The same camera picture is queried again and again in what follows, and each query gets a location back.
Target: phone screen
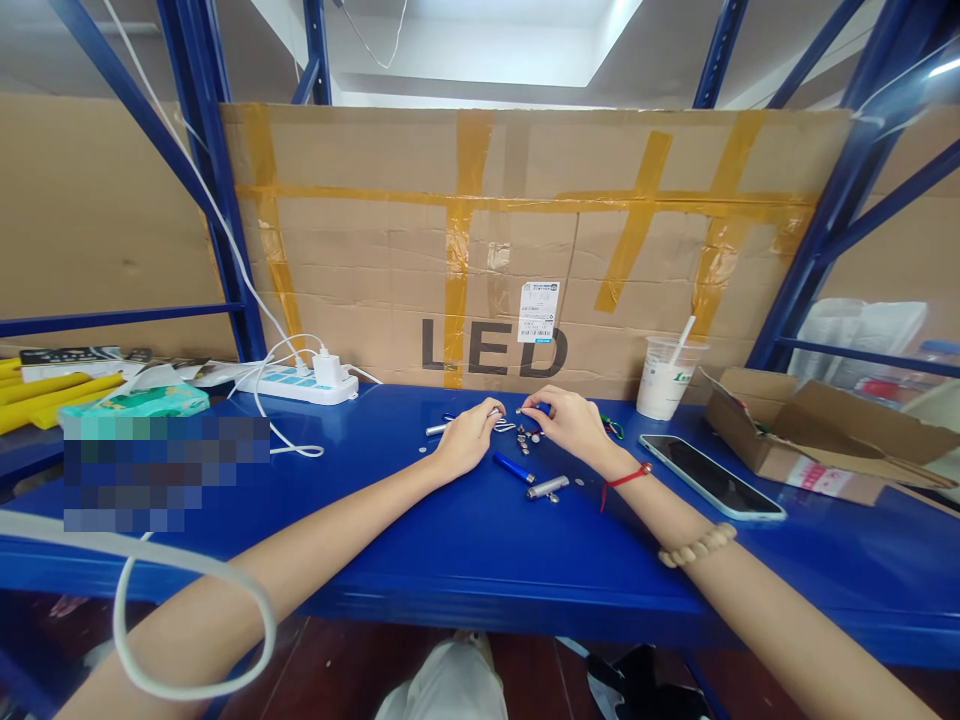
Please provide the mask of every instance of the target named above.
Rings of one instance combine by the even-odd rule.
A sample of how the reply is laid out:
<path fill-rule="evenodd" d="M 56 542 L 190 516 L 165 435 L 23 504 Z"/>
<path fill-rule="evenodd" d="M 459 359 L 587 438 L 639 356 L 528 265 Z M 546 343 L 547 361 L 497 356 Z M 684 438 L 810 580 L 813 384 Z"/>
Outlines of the phone screen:
<path fill-rule="evenodd" d="M 683 440 L 667 435 L 641 437 L 731 510 L 778 514 L 782 512 L 772 501 Z"/>

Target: bracelet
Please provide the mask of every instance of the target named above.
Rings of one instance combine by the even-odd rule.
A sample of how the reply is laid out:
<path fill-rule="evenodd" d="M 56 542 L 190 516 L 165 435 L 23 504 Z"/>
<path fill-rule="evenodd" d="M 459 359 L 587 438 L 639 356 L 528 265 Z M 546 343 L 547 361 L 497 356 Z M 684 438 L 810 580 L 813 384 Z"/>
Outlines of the bracelet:
<path fill-rule="evenodd" d="M 653 472 L 653 465 L 650 463 L 642 463 L 640 469 L 637 470 L 632 475 L 627 475 L 626 477 L 620 478 L 619 480 L 612 480 L 603 485 L 603 499 L 600 501 L 600 512 L 603 512 L 603 508 L 607 505 L 607 488 L 616 487 L 617 485 L 623 485 L 625 482 L 630 482 L 634 478 L 642 477 L 643 475 L 649 475 Z"/>
<path fill-rule="evenodd" d="M 677 548 L 673 552 L 668 552 L 660 548 L 657 556 L 660 562 L 668 568 L 678 568 L 696 562 L 702 557 L 706 557 L 714 550 L 719 550 L 729 541 L 737 536 L 737 529 L 730 523 L 718 523 L 714 525 L 707 534 L 694 543 Z"/>

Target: forearm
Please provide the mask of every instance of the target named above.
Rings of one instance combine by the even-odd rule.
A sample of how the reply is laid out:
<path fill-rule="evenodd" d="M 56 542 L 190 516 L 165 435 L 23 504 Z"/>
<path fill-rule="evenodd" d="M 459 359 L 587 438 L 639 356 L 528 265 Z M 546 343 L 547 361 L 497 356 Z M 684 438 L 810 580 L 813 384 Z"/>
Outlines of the forearm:
<path fill-rule="evenodd" d="M 610 449 L 597 469 L 607 481 L 638 461 Z M 655 477 L 617 490 L 673 550 L 712 523 Z M 812 718 L 935 718 L 908 688 L 819 610 L 736 542 L 684 566 L 704 597 Z"/>
<path fill-rule="evenodd" d="M 279 622 L 446 480 L 432 458 L 425 458 L 305 517 L 231 564 L 265 588 Z M 262 621 L 252 598 L 231 583 L 204 577 L 144 620 L 130 634 L 130 644 L 147 675 L 169 685 L 188 686 L 217 682 L 262 638 Z M 113 709 L 136 708 L 139 718 L 192 717 L 201 707 L 169 703 L 140 692 L 114 653 L 58 717 L 102 716 L 106 688 Z"/>

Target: blue shelf frame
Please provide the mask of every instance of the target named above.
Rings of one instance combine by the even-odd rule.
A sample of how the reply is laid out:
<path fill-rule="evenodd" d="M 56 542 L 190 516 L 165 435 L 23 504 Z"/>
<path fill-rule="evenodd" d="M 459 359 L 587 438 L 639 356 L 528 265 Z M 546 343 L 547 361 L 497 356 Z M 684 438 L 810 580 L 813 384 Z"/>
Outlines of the blue shelf frame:
<path fill-rule="evenodd" d="M 207 215 L 225 301 L 215 305 L 65 315 L 0 321 L 0 337 L 82 327 L 146 322 L 227 313 L 242 361 L 261 359 L 266 350 L 259 308 L 243 282 L 250 265 L 234 192 L 233 173 L 220 117 L 220 103 L 230 102 L 230 86 L 220 45 L 214 0 L 157 0 L 183 113 L 196 132 L 191 137 L 194 162 L 211 189 L 207 196 L 187 158 L 143 96 L 136 81 L 110 48 L 80 0 L 48 0 L 97 69 L 133 115 L 187 192 Z M 850 21 L 863 0 L 843 0 L 798 61 L 768 107 L 782 108 Z M 292 103 L 331 104 L 329 58 L 322 0 L 304 0 L 309 60 Z M 733 54 L 748 0 L 724 0 L 693 100 L 694 108 L 715 107 Z M 887 0 L 861 55 L 841 105 L 859 109 L 868 103 L 869 122 L 855 122 L 800 244 L 797 255 L 757 338 L 748 366 L 785 372 L 795 349 L 858 357 L 897 367 L 960 377 L 951 366 L 917 363 L 907 358 L 855 353 L 797 339 L 833 263 L 866 235 L 960 167 L 960 141 L 931 160 L 883 201 L 861 216 L 863 205 L 900 135 L 897 128 L 915 114 L 922 83 L 936 54 L 898 82 L 897 102 L 875 96 L 960 29 L 960 10 L 949 0 Z M 237 241 L 232 251 L 217 212 Z"/>
<path fill-rule="evenodd" d="M 225 313 L 230 318 L 240 361 L 261 360 L 266 355 L 266 341 L 260 309 L 243 279 L 244 275 L 250 276 L 250 260 L 220 116 L 220 104 L 231 102 L 231 97 L 214 0 L 157 0 L 183 116 L 193 129 L 190 149 L 196 172 L 80 0 L 48 3 L 206 215 L 224 302 L 0 320 L 0 337 Z M 312 98 L 318 104 L 329 105 L 322 0 L 304 0 L 304 17 L 310 60 L 294 102 L 303 104 Z M 210 195 L 204 184 L 210 188 Z M 236 241 L 237 253 L 218 213 Z"/>

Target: white straw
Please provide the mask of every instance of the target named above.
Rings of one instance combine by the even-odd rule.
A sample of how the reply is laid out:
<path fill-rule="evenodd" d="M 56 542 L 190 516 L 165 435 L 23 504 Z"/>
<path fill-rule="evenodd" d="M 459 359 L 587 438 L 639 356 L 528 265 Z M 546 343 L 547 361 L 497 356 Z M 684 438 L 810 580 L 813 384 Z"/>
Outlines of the white straw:
<path fill-rule="evenodd" d="M 677 342 L 677 349 L 673 351 L 673 357 L 670 358 L 670 365 L 676 365 L 677 360 L 680 359 L 680 351 L 683 350 L 683 344 L 687 341 L 687 338 L 690 337 L 690 331 L 693 330 L 693 324 L 697 321 L 696 315 L 691 315 L 690 319 L 687 320 L 687 326 L 683 329 L 683 334 L 680 336 L 679 342 Z"/>

